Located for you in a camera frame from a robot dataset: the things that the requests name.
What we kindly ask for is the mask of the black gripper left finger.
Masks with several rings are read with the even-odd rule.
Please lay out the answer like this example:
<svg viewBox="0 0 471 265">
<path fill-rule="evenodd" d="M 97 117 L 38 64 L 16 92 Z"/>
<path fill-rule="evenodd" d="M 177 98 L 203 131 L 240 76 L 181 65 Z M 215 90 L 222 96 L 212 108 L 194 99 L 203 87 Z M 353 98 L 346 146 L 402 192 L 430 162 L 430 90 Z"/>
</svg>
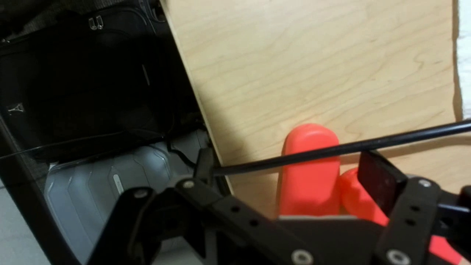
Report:
<svg viewBox="0 0 471 265">
<path fill-rule="evenodd" d="M 194 171 L 193 205 L 206 229 L 219 232 L 272 232 L 275 223 L 221 187 L 225 176 L 218 173 L 212 149 L 199 154 Z"/>
</svg>

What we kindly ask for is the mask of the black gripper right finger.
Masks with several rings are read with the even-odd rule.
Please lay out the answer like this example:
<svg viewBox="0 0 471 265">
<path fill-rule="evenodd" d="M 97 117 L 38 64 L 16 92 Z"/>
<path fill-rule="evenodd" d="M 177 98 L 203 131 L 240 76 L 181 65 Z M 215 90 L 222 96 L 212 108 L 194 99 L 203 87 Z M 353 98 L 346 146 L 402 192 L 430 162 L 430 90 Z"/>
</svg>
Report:
<svg viewBox="0 0 471 265">
<path fill-rule="evenodd" d="M 378 227 L 403 221 L 433 227 L 440 187 L 424 177 L 409 177 L 378 152 L 362 152 L 356 182 L 356 217 Z"/>
</svg>

